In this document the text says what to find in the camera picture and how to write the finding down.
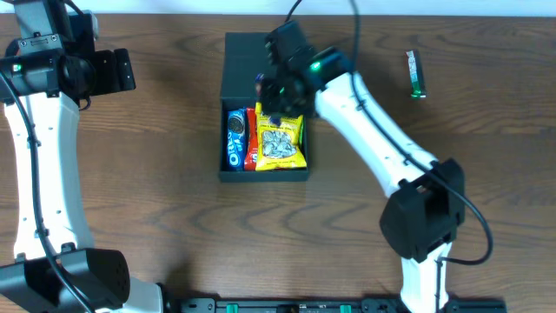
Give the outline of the black gift box with lid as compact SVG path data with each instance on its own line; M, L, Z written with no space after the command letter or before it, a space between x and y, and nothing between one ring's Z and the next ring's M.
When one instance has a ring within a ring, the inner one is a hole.
M267 58L262 32L228 32L225 35L225 53L221 87L221 143L219 178L223 183L304 182L309 168L272 171L233 171L228 167L227 126L228 112L255 106L255 78L262 73L275 76Z

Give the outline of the red Hacks candy bag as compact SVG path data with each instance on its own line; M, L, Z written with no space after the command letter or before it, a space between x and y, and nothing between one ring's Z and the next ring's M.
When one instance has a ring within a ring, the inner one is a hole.
M246 171L254 171L258 157L255 108L246 108L246 116L248 122L248 147L244 160L244 169Z

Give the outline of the dark blue chocolate bar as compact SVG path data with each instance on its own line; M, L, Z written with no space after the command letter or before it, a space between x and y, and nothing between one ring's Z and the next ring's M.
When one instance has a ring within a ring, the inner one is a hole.
M264 75L262 73L258 74L255 78L255 93L258 97L261 96L263 81L264 81Z

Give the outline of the yellow Hacks candy bag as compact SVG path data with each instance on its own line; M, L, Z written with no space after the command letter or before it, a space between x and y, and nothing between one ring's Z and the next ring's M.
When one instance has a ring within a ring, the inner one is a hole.
M299 143L303 116L282 117L277 125L263 113L261 103L257 102L255 117L258 143L256 171L307 167Z

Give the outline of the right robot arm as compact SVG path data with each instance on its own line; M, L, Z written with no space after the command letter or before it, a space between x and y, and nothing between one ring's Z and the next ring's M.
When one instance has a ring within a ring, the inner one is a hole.
M442 310L448 303L444 263L465 220L461 167L439 162L406 135L337 49L270 50L268 58L276 72L262 82L263 112L316 114L344 136L387 198L380 227L401 259L401 301L411 312Z

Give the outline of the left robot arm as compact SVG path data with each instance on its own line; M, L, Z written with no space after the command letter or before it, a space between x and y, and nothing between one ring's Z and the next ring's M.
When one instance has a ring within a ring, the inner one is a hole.
M98 23L71 1L13 4L21 31L1 61L1 100L17 162L14 262L1 292L28 312L161 312L155 283L98 249L84 213L76 153L95 96L136 86L125 49L97 50Z

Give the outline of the blue Oreo cookie pack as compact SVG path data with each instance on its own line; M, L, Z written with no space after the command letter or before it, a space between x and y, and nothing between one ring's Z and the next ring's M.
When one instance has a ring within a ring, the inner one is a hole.
M246 156L246 110L231 110L227 118L227 162L232 171L243 171Z

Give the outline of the green white candy bar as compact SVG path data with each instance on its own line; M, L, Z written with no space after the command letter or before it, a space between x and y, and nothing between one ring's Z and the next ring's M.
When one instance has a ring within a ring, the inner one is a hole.
M420 60L420 53L417 50L409 50L406 52L407 64L409 70L410 81L412 85L412 98L426 98L427 89Z

